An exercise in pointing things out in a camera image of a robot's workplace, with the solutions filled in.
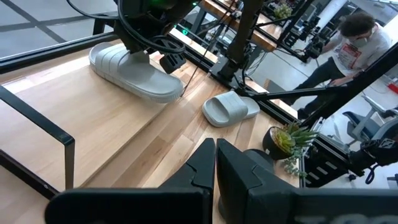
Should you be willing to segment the grey legged office chair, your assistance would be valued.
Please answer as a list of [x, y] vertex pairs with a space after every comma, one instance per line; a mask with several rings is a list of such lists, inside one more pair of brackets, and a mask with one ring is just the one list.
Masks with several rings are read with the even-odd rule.
[[[343, 113], [349, 119], [346, 132], [353, 138], [350, 143], [345, 144], [346, 147], [350, 147], [356, 142], [379, 138], [382, 136], [383, 131], [387, 131], [393, 125], [398, 124], [398, 106], [387, 110], [369, 96], [363, 95], [363, 99], [371, 106], [366, 116], [361, 116], [351, 111]], [[372, 119], [375, 113], [382, 119], [382, 124], [378, 124]]]

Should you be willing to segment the wooden shelf with black frame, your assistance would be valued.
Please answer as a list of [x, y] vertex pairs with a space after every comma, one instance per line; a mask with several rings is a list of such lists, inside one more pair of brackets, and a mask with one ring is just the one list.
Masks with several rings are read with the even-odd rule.
[[0, 202], [8, 164], [79, 187], [163, 109], [99, 77], [87, 50], [23, 68], [0, 85]]

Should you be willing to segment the black metal table frame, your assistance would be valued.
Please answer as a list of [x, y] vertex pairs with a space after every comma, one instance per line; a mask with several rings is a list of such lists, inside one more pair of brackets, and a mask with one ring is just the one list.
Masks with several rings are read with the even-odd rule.
[[[74, 41], [65, 42], [62, 44], [45, 47], [42, 49], [33, 50], [17, 55], [11, 55], [0, 59], [0, 75], [7, 72], [13, 72], [31, 65], [35, 65], [44, 61], [59, 58], [68, 54], [75, 53], [84, 49], [88, 49], [100, 42], [109, 42], [116, 40], [118, 37], [113, 32], [97, 34], [91, 37], [85, 37]], [[328, 118], [341, 107], [352, 100], [356, 95], [367, 88], [371, 83], [380, 78], [383, 74], [398, 65], [398, 43], [393, 45], [382, 57], [375, 61], [364, 73], [358, 78], [354, 79], [346, 87], [329, 87], [317, 88], [313, 90], [296, 90], [286, 91], [285, 93], [250, 93], [249, 88], [239, 89], [238, 93], [244, 96], [252, 96], [258, 103], [263, 111], [271, 115], [279, 122], [291, 123], [293, 117], [277, 109], [271, 103], [271, 100], [279, 98], [288, 98], [290, 96], [312, 96], [323, 95], [327, 93], [334, 93], [335, 97], [327, 101], [321, 106], [314, 114], [312, 114], [305, 122], [304, 125], [309, 126], [318, 118]]]

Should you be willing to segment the person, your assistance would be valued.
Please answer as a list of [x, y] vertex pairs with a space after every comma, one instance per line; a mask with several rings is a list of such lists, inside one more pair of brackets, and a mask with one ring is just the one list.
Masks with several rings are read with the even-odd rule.
[[325, 81], [329, 81], [329, 86], [343, 85], [367, 69], [391, 45], [391, 37], [373, 16], [348, 15], [322, 48], [321, 53], [331, 51], [331, 57], [295, 89], [314, 88]]

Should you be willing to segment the black slotted box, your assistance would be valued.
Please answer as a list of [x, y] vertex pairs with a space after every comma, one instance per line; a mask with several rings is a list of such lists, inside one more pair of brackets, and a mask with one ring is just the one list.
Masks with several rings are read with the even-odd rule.
[[307, 173], [301, 187], [319, 188], [349, 172], [351, 164], [345, 149], [320, 135], [305, 153], [301, 168]]

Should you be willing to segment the light grey rubber slide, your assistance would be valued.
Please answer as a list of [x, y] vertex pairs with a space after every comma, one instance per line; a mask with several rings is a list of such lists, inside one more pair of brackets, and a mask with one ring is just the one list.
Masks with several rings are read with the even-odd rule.
[[97, 44], [89, 52], [89, 61], [101, 78], [146, 100], [170, 103], [183, 92], [179, 78], [152, 66], [144, 52], [131, 54], [124, 44]]
[[222, 128], [255, 117], [260, 107], [252, 98], [229, 91], [206, 100], [202, 112], [211, 125]]

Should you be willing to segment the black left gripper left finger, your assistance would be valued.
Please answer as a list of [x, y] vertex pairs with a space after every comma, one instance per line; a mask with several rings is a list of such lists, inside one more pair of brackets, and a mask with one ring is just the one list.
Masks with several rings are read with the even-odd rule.
[[216, 146], [213, 138], [206, 138], [179, 168], [160, 187], [200, 187], [213, 190]]

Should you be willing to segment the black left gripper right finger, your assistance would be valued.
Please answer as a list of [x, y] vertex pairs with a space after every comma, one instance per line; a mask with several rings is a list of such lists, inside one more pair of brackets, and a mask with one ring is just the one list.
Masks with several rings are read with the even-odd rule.
[[227, 224], [295, 224], [295, 187], [225, 139], [217, 140], [217, 179]]

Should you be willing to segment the small succulent in black pot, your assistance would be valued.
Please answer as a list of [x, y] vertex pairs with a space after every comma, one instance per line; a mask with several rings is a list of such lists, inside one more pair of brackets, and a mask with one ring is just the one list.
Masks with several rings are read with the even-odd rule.
[[318, 132], [298, 123], [269, 128], [263, 137], [262, 148], [273, 161], [281, 161], [286, 173], [305, 178], [307, 173], [299, 169], [299, 162], [312, 147]]

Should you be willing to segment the small green potted plant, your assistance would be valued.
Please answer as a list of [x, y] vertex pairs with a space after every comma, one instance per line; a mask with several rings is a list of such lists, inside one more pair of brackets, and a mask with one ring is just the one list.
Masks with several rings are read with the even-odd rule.
[[274, 14], [276, 19], [285, 19], [292, 15], [292, 8], [288, 4], [282, 3], [275, 8]]

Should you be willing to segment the wooden workbench with black frame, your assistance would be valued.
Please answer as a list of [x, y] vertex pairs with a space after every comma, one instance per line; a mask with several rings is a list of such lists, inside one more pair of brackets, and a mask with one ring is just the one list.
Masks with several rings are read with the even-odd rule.
[[236, 31], [235, 39], [228, 46], [227, 52], [235, 54], [237, 50], [241, 50], [246, 44], [251, 43], [267, 52], [272, 52], [282, 46], [281, 26], [276, 25], [261, 12], [254, 20], [255, 26], [249, 33], [249, 37], [239, 40], [240, 37], [243, 37], [240, 32], [251, 28], [251, 25], [246, 24], [247, 20], [243, 18], [244, 12], [238, 9], [235, 0], [192, 0], [190, 4], [192, 8], [199, 7], [201, 11], [211, 14], [216, 19], [205, 25], [199, 24], [197, 29], [193, 26], [189, 27], [189, 33], [200, 36], [219, 26]]

